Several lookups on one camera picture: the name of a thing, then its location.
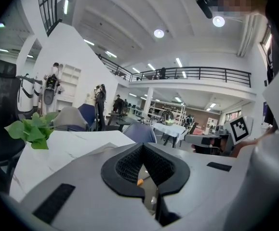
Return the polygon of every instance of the column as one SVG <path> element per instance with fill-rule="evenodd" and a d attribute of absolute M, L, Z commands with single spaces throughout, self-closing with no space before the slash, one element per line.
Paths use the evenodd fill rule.
<path fill-rule="evenodd" d="M 147 96 L 147 100 L 146 100 L 145 107 L 144 107 L 145 114 L 148 114 L 148 112 L 149 112 L 152 96 L 153 96 L 153 87 L 149 87 L 148 96 Z"/>
<path fill-rule="evenodd" d="M 27 39 L 24 42 L 24 45 L 22 46 L 20 53 L 17 57 L 16 60 L 16 74 L 17 75 L 21 75 L 22 74 L 22 70 L 25 66 L 25 62 L 27 59 L 27 56 L 29 55 L 29 52 L 35 42 L 35 40 L 37 39 L 37 37 L 34 34 L 30 34 Z"/>

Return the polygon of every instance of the black railing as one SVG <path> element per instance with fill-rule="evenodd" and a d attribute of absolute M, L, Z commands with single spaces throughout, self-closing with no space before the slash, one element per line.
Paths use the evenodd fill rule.
<path fill-rule="evenodd" d="M 51 34 L 61 19 L 57 17 L 57 0 L 39 0 L 42 21 L 47 33 Z"/>
<path fill-rule="evenodd" d="M 251 73 L 218 67 L 178 67 L 163 68 L 132 74 L 131 82 L 155 79 L 215 79 L 251 87 Z"/>
<path fill-rule="evenodd" d="M 98 55 L 97 56 L 100 58 L 100 60 L 103 62 L 103 64 L 109 69 L 109 71 L 111 73 L 113 73 L 114 75 L 120 76 L 121 78 L 123 78 L 126 81 L 131 82 L 132 80 L 132 73 L 127 71 L 125 68 L 120 67 L 118 64 L 112 62 L 111 60 Z"/>

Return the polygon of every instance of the blue chair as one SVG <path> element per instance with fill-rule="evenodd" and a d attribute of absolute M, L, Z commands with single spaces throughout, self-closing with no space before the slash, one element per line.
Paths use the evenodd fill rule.
<path fill-rule="evenodd" d="M 132 123 L 127 129 L 124 130 L 123 134 L 136 143 L 157 142 L 152 127 L 139 122 Z"/>
<path fill-rule="evenodd" d="M 78 110 L 80 111 L 82 117 L 88 122 L 90 131 L 95 129 L 95 107 L 89 104 L 82 104 Z"/>

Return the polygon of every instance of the white table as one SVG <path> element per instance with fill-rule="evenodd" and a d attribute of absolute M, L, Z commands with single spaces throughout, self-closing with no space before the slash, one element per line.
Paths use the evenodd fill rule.
<path fill-rule="evenodd" d="M 161 124 L 161 123 L 154 123 L 154 124 L 152 124 L 152 127 L 153 127 L 153 129 L 157 129 L 157 130 L 159 130 L 163 133 L 166 133 L 169 136 L 172 136 L 172 138 L 173 138 L 173 148 L 175 147 L 176 143 L 178 143 L 180 140 L 183 139 L 181 135 L 186 130 L 185 127 L 179 126 L 177 124 L 167 126 L 167 125 Z M 164 145 L 167 144 L 169 136 L 166 139 Z"/>
<path fill-rule="evenodd" d="M 70 163 L 103 145 L 124 146 L 135 143 L 119 131 L 54 131 L 47 140 L 49 150 L 25 146 L 11 182 L 10 196 L 20 202 L 40 182 Z"/>

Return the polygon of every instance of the balcony railing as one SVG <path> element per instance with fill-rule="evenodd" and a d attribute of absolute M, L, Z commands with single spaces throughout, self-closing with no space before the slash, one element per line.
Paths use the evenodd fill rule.
<path fill-rule="evenodd" d="M 219 67 L 177 67 L 132 74 L 111 60 L 101 55 L 97 56 L 112 74 L 120 76 L 129 82 L 156 79 L 213 79 L 220 82 L 251 87 L 251 73 L 240 70 Z"/>
<path fill-rule="evenodd" d="M 109 71 L 117 76 L 120 76 L 121 78 L 123 78 L 126 81 L 131 82 L 132 80 L 132 73 L 127 71 L 125 68 L 120 67 L 118 64 L 112 62 L 111 60 L 98 55 L 97 56 L 100 58 L 100 60 L 103 62 L 103 64 L 109 69 Z"/>

